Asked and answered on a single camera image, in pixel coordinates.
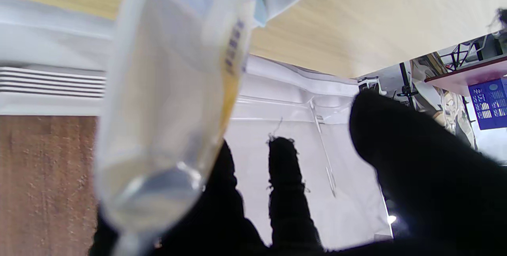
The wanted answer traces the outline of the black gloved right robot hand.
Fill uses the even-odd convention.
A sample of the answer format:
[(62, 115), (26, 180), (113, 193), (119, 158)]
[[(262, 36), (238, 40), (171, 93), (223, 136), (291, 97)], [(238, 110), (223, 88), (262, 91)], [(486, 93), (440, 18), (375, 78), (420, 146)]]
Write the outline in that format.
[(325, 251), (311, 218), (294, 140), (271, 137), (272, 245), (245, 216), (226, 142), (193, 209), (145, 256), (505, 256), (506, 168), (431, 117), (374, 91), (350, 111), (356, 152), (375, 168), (410, 235)]

